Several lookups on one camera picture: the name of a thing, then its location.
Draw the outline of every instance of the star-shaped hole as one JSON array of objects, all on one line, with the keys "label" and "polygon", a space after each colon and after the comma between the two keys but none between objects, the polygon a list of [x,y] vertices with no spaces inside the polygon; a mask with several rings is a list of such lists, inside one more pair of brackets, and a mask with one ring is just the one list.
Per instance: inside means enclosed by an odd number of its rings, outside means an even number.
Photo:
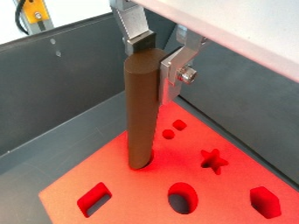
[{"label": "star-shaped hole", "polygon": [[228,165],[229,162],[220,157],[220,151],[217,149],[212,150],[212,152],[207,152],[205,150],[200,151],[204,159],[200,163],[201,168],[211,168],[216,175],[220,175],[220,167],[223,165]]}]

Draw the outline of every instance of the brown cylinder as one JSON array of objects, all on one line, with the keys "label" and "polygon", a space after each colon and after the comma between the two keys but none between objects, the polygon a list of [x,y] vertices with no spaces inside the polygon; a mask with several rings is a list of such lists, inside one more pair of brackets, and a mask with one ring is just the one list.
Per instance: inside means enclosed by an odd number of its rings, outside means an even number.
[{"label": "brown cylinder", "polygon": [[159,111],[159,70],[164,55],[160,49],[147,49],[125,59],[128,165],[133,169],[151,162]]}]

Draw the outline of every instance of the oval hole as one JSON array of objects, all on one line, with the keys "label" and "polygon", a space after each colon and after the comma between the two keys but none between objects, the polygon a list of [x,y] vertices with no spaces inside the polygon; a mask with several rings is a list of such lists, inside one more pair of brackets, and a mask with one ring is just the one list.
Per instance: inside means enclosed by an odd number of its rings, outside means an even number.
[{"label": "oval hole", "polygon": [[176,213],[191,214],[199,204],[193,188],[185,183],[173,184],[168,191],[168,203]]}]

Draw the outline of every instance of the white panel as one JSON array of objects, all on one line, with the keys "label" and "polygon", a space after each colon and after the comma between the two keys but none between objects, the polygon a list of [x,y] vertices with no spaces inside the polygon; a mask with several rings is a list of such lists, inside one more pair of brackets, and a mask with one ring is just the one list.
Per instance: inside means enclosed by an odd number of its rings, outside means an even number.
[{"label": "white panel", "polygon": [[299,1],[133,1],[299,81]]}]

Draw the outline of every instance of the hexagonal hole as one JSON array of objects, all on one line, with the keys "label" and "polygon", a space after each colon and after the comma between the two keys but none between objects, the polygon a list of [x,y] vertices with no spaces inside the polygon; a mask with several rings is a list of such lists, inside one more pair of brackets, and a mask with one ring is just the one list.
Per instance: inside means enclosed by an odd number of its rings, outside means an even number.
[{"label": "hexagonal hole", "polygon": [[249,190],[249,201],[251,206],[267,219],[281,215],[279,198],[263,186]]}]

